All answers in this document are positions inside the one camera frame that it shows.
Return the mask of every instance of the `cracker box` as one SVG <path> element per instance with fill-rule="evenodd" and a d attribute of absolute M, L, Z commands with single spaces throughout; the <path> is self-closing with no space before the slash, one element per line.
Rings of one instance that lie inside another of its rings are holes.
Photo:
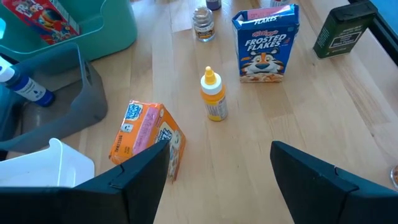
<path fill-rule="evenodd" d="M 184 134 L 163 104 L 131 100 L 109 153 L 109 159 L 115 164 L 120 164 L 164 139 L 170 140 L 167 176 L 174 181 L 185 147 Z"/>

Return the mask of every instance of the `red cereal box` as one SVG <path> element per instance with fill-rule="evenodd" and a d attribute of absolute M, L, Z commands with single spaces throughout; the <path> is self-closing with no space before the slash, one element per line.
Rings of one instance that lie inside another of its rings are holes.
<path fill-rule="evenodd" d="M 79 25 L 57 0 L 2 0 L 2 4 L 49 44 L 80 34 Z"/>

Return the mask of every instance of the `cereal box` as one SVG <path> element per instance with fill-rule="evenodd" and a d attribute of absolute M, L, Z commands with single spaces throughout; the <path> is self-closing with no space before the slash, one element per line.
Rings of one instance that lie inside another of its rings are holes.
<path fill-rule="evenodd" d="M 79 25 L 57 0 L 2 0 L 2 4 L 48 44 L 80 34 Z"/>
<path fill-rule="evenodd" d="M 299 30 L 299 6 L 240 11 L 232 23 L 241 82 L 281 82 Z"/>

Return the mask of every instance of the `white bin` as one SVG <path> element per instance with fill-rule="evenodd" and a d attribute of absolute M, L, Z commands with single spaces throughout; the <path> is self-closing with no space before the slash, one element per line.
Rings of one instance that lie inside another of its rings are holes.
<path fill-rule="evenodd" d="M 74 187 L 94 177 L 94 162 L 52 138 L 50 147 L 0 162 L 0 187 Z"/>

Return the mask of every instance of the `wooden table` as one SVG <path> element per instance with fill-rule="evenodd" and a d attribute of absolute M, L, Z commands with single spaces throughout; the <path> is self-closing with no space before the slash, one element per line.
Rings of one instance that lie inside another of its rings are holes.
<path fill-rule="evenodd" d="M 349 54 L 318 60 L 312 52 L 330 9 L 346 0 L 298 0 L 301 26 L 282 83 L 238 77 L 231 18 L 268 0 L 223 0 L 216 38 L 194 39 L 191 16 L 204 0 L 141 0 L 132 4 L 135 44 L 93 62 L 103 77 L 107 117 L 65 142 L 114 165 L 109 148 L 130 98 L 162 102 L 187 136 L 178 180 L 165 186 L 156 223 L 292 223 L 269 160 L 278 139 L 392 188 L 398 164 L 398 69 L 370 31 Z M 227 86 L 228 119 L 206 118 L 200 77 L 210 65 Z"/>

